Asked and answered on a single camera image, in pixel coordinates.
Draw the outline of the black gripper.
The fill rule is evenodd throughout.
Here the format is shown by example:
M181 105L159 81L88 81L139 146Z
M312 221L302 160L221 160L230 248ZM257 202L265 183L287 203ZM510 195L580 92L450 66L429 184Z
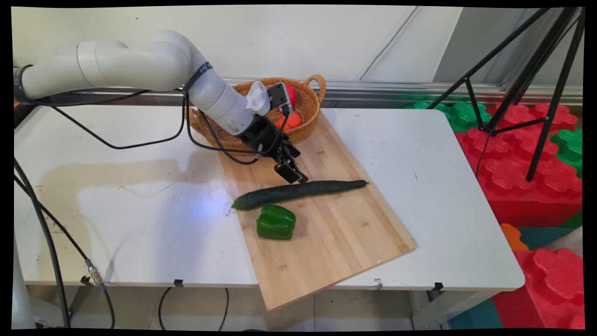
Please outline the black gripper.
M288 135L267 117L253 115L250 125L237 138L244 145L261 152L262 156L276 158L274 170L289 184L309 180L296 165L296 158L301 152L290 142ZM285 154L278 154L280 147Z

